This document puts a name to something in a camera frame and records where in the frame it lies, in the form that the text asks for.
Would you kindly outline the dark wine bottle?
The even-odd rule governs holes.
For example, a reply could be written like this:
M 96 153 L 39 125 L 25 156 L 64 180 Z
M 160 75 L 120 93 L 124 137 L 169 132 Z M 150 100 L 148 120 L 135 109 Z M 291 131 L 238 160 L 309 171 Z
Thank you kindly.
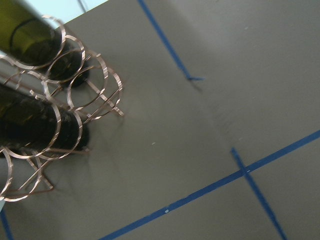
M 63 87 L 89 78 L 82 51 L 23 0 L 0 2 L 0 50 Z
M 60 132 L 52 147 L 83 150 L 89 143 L 89 128 L 82 127 L 81 139 L 76 116 L 59 108 Z M 41 151 L 56 133 L 57 118 L 54 108 L 46 101 L 27 96 L 3 84 L 0 85 L 0 145 L 12 150 L 22 147 Z

